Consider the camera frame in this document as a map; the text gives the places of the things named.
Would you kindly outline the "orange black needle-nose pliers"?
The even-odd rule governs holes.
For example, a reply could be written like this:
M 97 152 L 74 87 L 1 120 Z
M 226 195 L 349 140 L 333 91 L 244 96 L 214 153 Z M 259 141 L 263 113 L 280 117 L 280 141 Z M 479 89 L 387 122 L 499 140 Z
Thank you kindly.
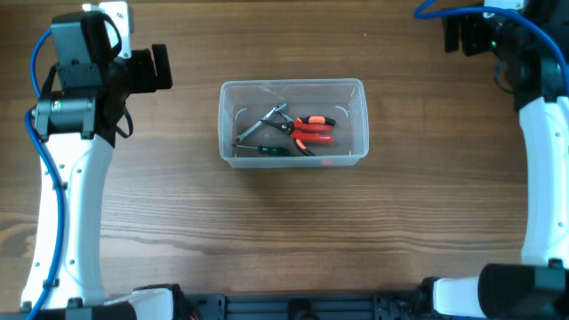
M 334 137 L 330 132 L 336 121 L 326 116 L 296 117 L 292 121 L 277 123 L 276 128 L 291 137 L 294 146 L 303 156 L 314 156 L 309 143 L 331 144 Z

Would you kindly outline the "silver metal wrench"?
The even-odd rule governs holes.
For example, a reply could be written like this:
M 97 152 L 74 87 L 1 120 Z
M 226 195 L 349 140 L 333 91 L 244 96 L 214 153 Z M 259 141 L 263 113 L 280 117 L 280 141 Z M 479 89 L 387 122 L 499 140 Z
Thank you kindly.
M 284 110 L 287 107 L 286 103 L 282 103 L 273 107 L 264 117 L 258 120 L 255 124 L 253 124 L 250 128 L 248 128 L 243 133 L 237 135 L 234 139 L 235 143 L 239 143 L 251 135 L 254 131 L 256 131 L 261 125 L 263 120 L 270 120 L 277 112 Z

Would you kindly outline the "clear plastic container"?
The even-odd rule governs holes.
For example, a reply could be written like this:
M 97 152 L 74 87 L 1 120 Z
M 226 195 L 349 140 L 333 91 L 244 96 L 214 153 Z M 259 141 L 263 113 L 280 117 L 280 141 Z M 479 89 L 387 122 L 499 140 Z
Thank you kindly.
M 296 117 L 326 116 L 336 121 L 330 132 L 331 144 L 309 143 L 314 156 L 303 156 L 290 136 L 262 124 L 239 143 L 234 139 L 273 107 L 286 103 L 270 120 L 288 122 Z M 287 79 L 229 81 L 220 90 L 219 105 L 220 157 L 237 169 L 323 167 L 322 159 L 333 166 L 356 164 L 369 152 L 369 120 L 363 83 L 355 78 Z M 281 147 L 289 156 L 266 156 L 246 146 Z

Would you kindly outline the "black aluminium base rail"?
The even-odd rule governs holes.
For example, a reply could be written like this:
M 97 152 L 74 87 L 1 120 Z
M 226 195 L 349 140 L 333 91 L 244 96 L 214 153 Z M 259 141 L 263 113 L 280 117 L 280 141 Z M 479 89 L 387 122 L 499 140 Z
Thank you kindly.
M 210 320 L 405 320 L 442 319 L 421 314 L 412 292 L 226 296 L 188 294 L 200 319 Z

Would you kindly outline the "green handle screwdriver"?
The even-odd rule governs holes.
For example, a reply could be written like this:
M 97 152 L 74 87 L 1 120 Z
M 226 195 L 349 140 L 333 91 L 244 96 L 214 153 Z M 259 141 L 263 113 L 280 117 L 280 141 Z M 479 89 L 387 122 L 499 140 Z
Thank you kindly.
M 257 153 L 259 153 L 261 155 L 266 155 L 266 156 L 289 156 L 291 154 L 289 149 L 281 148 L 281 147 L 268 147 L 268 146 L 262 146 L 262 145 L 246 146 L 246 145 L 235 144 L 235 143 L 233 143 L 232 146 L 234 148 L 252 149 L 252 150 L 255 150 Z

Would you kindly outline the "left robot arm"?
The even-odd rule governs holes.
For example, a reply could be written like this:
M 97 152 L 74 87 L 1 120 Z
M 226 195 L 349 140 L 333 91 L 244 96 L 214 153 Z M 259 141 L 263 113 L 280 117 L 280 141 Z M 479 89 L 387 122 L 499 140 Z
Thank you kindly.
M 34 82 L 26 113 L 41 160 L 42 187 L 33 264 L 20 298 L 26 319 L 187 319 L 191 306 L 176 284 L 110 299 L 100 271 L 105 181 L 117 138 L 133 128 L 127 98 L 172 87 L 164 45 L 131 47 L 132 10 L 124 1 L 84 4 L 53 18 L 44 37 L 57 60 Z

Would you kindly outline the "red handle cutters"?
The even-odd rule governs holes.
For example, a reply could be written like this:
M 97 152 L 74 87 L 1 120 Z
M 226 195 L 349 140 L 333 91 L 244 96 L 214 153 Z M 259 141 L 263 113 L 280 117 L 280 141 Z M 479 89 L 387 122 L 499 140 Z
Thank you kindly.
M 289 135 L 294 140 L 302 142 L 332 143 L 333 136 L 329 132 L 335 127 L 336 121 L 326 116 L 297 117 L 288 122 L 275 122 L 263 120 L 280 132 Z

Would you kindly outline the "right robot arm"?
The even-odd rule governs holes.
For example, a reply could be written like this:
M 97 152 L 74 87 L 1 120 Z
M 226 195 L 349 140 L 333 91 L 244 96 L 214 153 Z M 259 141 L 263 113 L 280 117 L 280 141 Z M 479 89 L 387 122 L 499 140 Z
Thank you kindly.
M 568 316 L 568 4 L 484 1 L 413 14 L 439 19 L 445 50 L 492 52 L 494 82 L 513 98 L 525 141 L 528 218 L 521 261 L 488 264 L 476 276 L 427 278 L 421 316 L 565 319 Z

